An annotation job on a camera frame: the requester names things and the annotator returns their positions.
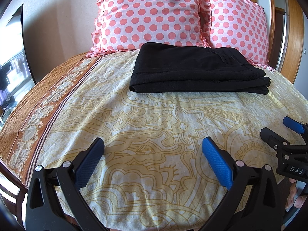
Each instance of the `patterned bed sheet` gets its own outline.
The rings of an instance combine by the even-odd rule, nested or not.
[[[267,95],[137,94],[128,87],[138,52],[75,56],[18,104],[0,132],[0,158],[26,187],[36,165],[57,167],[100,137],[105,153],[81,194],[103,225],[188,230],[201,227],[226,192],[202,154],[204,137],[249,166],[274,169],[275,152],[260,139],[263,127],[304,144],[282,119],[308,122],[308,101],[279,72],[265,70]]]

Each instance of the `pillow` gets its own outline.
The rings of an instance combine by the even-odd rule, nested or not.
[[[140,49],[148,41],[209,46],[201,33],[199,0],[97,0],[97,5],[87,57]]]
[[[212,48],[233,47],[251,64],[267,64],[267,22],[261,6],[250,0],[200,0],[200,11],[207,22],[203,35]]]

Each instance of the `textured blue pad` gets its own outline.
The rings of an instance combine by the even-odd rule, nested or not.
[[[104,142],[99,139],[91,148],[87,156],[83,159],[77,170],[75,171],[75,188],[79,190],[85,187],[90,180],[98,162],[104,154]]]
[[[233,184],[233,172],[219,153],[219,147],[210,137],[206,137],[202,142],[202,151],[220,184],[230,190]]]
[[[283,125],[292,129],[295,133],[303,134],[305,132],[304,126],[292,118],[286,116],[283,118]]]

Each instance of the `metal pin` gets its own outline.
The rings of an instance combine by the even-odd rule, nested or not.
[[[63,166],[63,167],[69,167],[70,164],[71,164],[70,161],[65,161],[65,162],[62,164],[62,166]]]
[[[38,165],[35,167],[35,171],[38,172],[38,171],[41,171],[42,170],[42,166],[41,165]]]
[[[272,170],[272,167],[268,164],[265,165],[264,167],[267,171],[271,171]]]
[[[236,165],[239,166],[239,167],[242,167],[242,166],[245,165],[245,163],[242,160],[237,160]]]

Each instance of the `folded clothing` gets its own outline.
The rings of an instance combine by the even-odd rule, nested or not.
[[[270,78],[235,48],[176,47],[147,42],[129,89],[137,93],[236,91],[266,95]]]

